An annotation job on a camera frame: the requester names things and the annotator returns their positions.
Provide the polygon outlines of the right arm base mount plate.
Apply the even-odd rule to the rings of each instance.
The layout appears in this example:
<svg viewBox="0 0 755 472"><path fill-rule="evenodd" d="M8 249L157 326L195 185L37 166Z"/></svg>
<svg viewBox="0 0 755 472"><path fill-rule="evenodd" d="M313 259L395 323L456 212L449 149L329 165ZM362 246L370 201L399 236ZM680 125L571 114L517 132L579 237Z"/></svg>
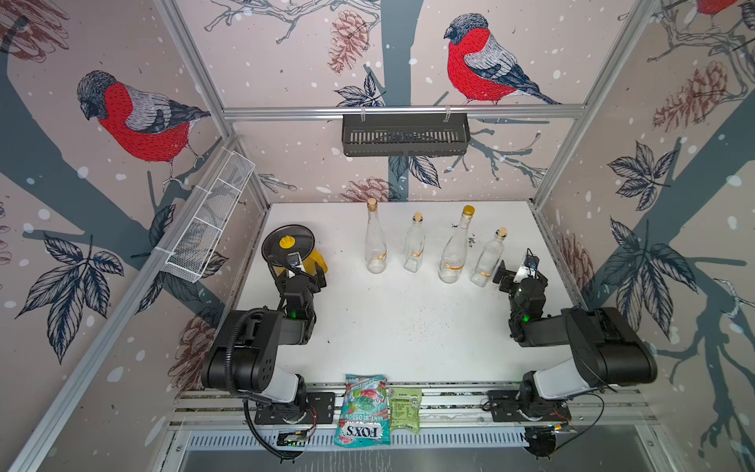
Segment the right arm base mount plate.
<svg viewBox="0 0 755 472"><path fill-rule="evenodd" d="M548 422L569 423L571 414L565 400L546 400L533 396L522 399L519 391L488 391L482 409L496 423Z"/></svg>

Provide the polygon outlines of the round glass bottle cork stopper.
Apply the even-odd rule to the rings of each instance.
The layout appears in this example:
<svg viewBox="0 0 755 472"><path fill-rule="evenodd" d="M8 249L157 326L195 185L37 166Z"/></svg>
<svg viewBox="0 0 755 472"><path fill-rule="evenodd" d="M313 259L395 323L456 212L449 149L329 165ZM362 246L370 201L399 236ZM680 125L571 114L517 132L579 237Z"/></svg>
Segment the round glass bottle cork stopper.
<svg viewBox="0 0 755 472"><path fill-rule="evenodd" d="M378 275L387 268L387 244L379 222L378 201L367 200L368 223L366 229L365 259L370 273Z"/></svg>

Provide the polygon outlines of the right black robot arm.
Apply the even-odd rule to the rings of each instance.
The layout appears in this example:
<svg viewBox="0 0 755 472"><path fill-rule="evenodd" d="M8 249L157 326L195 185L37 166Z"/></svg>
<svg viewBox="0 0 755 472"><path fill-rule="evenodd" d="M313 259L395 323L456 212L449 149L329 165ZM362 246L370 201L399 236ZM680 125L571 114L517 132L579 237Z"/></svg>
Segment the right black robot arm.
<svg viewBox="0 0 755 472"><path fill-rule="evenodd" d="M521 413L538 418L562 401L603 387L656 381L654 356L619 310L575 306L547 316L548 279L534 265L522 269L515 273L500 263L493 277L499 290L508 294L510 337L521 347L565 345L571 357L524 375L516 397Z"/></svg>

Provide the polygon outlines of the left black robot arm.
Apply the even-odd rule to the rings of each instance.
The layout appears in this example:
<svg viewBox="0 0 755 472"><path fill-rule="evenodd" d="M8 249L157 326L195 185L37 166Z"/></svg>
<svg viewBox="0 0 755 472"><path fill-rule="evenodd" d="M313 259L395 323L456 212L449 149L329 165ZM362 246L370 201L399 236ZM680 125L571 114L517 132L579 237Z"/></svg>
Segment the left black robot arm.
<svg viewBox="0 0 755 472"><path fill-rule="evenodd" d="M281 306L230 312L201 369L206 389L255 402L275 419L295 422L311 409L304 378L276 367L281 345L307 344L317 323L314 295L326 287L326 267L314 263L315 273L281 273Z"/></svg>

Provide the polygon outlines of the square glass bottle with cork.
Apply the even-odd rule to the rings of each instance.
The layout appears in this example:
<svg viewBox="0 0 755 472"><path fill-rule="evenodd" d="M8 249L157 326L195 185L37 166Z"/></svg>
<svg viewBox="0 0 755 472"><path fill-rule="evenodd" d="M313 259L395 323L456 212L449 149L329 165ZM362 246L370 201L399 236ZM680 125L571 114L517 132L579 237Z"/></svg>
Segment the square glass bottle with cork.
<svg viewBox="0 0 755 472"><path fill-rule="evenodd" d="M497 265L503 256L507 235L507 228L500 227L495 232L495 238L485 244L483 252L481 253L470 277L473 284L479 287L485 287L492 280Z"/></svg>

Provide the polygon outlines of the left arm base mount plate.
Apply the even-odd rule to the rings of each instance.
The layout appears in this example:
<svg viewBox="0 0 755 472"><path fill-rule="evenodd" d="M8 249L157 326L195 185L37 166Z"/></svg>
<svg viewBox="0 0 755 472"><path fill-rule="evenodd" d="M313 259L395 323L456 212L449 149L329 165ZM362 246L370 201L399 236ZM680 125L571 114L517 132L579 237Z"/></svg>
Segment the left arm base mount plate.
<svg viewBox="0 0 755 472"><path fill-rule="evenodd" d="M329 425L333 421L336 395L307 393L292 403L259 406L253 418L256 425Z"/></svg>

